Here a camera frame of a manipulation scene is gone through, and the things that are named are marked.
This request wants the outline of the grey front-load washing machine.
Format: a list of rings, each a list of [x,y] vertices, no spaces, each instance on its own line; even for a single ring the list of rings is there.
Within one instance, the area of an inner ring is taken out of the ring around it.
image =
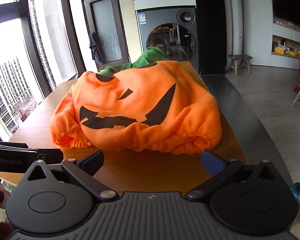
[[[196,7],[174,6],[136,11],[142,51],[158,47],[175,61],[189,61],[199,72]]]

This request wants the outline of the small wooden stool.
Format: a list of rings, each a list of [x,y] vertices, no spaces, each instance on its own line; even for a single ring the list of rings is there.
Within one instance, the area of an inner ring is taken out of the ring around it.
[[[250,60],[253,59],[250,55],[229,55],[229,68],[235,70],[235,75],[238,75],[239,68],[247,67],[248,73],[251,73]]]

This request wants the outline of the brown framed frosted window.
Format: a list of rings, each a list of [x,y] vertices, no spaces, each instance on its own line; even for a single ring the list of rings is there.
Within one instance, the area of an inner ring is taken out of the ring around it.
[[[88,37],[95,32],[102,48],[104,63],[98,64],[93,60],[97,70],[129,62],[120,1],[82,0],[82,7]]]

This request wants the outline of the orange pumpkin costume garment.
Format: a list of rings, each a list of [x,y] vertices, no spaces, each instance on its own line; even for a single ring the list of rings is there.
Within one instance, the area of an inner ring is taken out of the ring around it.
[[[222,137],[217,101],[177,61],[103,75],[85,72],[51,116],[61,148],[193,155]]]

